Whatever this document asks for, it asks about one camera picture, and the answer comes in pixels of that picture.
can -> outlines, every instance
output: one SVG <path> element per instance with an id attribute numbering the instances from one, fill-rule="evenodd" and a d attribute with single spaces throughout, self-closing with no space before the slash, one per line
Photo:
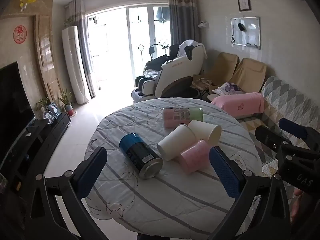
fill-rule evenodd
<path id="1" fill-rule="evenodd" d="M 150 179 L 162 169 L 163 160 L 136 133 L 125 135 L 119 148 L 131 161 L 141 179 Z"/>
<path id="2" fill-rule="evenodd" d="M 182 123 L 188 125 L 192 120 L 203 122 L 201 107 L 163 108 L 162 115 L 164 128 L 177 128 Z"/>

whiteboard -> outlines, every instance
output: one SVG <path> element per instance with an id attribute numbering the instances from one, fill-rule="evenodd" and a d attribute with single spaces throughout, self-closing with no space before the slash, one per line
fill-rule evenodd
<path id="1" fill-rule="evenodd" d="M 241 31 L 238 24 L 242 24 L 245 30 Z M 259 17 L 232 18 L 231 32 L 232 44 L 261 49 Z"/>

white paper cup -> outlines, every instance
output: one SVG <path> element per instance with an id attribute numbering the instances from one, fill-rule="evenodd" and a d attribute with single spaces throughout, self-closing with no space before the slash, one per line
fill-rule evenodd
<path id="1" fill-rule="evenodd" d="M 157 144 L 157 148 L 162 158 L 169 161 L 180 155 L 196 142 L 196 135 L 193 131 L 187 125 L 180 124 Z"/>
<path id="2" fill-rule="evenodd" d="M 189 123 L 190 129 L 197 140 L 205 140 L 210 146 L 217 146 L 221 136 L 221 126 L 193 120 Z"/>

metal bolt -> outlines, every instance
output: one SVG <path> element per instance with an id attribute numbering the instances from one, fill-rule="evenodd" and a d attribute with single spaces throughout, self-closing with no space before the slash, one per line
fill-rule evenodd
<path id="1" fill-rule="evenodd" d="M 64 173 L 64 176 L 65 176 L 65 177 L 71 177 L 72 174 L 73 174 L 73 171 L 66 171 L 66 172 Z"/>
<path id="2" fill-rule="evenodd" d="M 281 179 L 281 176 L 280 176 L 278 173 L 276 173 L 276 174 L 275 174 L 275 179 L 280 180 L 280 179 Z"/>
<path id="3" fill-rule="evenodd" d="M 38 175 L 36 176 L 36 180 L 41 180 L 42 178 L 43 178 L 42 174 L 38 174 Z"/>
<path id="4" fill-rule="evenodd" d="M 247 177 L 251 177 L 251 176 L 252 176 L 252 172 L 249 171 L 249 170 L 245 170 L 245 171 L 243 172 L 243 174 L 244 174 L 245 176 L 247 176 Z"/>

white floor-standing air conditioner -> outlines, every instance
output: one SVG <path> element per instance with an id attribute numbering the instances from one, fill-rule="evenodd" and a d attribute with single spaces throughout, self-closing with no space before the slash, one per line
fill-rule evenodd
<path id="1" fill-rule="evenodd" d="M 64 55 L 71 86 L 78 104 L 88 103 L 91 99 L 80 53 L 78 27 L 72 26 L 62 31 Z"/>

